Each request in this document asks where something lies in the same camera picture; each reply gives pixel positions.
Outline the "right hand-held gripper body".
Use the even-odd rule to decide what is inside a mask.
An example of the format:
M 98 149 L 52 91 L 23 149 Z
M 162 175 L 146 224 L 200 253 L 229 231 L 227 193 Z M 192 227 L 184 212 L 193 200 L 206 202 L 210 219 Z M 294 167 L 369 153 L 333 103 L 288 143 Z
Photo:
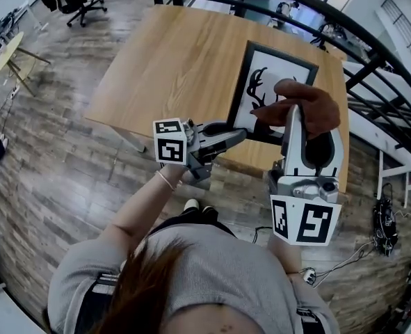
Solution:
M 289 245 L 329 244 L 341 211 L 337 177 L 286 175 L 275 162 L 268 187 L 276 237 Z

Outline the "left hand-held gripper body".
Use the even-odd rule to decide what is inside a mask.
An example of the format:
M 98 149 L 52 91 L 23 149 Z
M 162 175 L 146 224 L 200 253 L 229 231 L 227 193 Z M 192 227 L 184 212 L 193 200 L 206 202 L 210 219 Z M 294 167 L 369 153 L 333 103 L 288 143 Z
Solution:
M 161 164 L 185 166 L 187 180 L 211 177 L 212 163 L 200 155 L 198 126 L 191 119 L 171 118 L 153 122 L 156 161 Z

